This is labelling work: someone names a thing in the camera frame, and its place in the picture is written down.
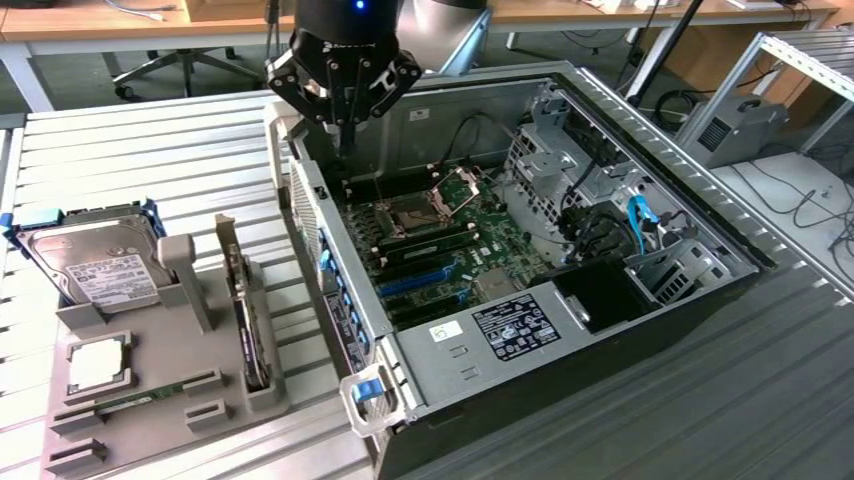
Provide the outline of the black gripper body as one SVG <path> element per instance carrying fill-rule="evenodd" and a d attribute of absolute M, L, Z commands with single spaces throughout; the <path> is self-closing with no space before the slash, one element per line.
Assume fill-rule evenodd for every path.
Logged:
<path fill-rule="evenodd" d="M 310 75 L 378 75 L 399 53 L 398 1 L 298 1 L 291 52 Z"/>

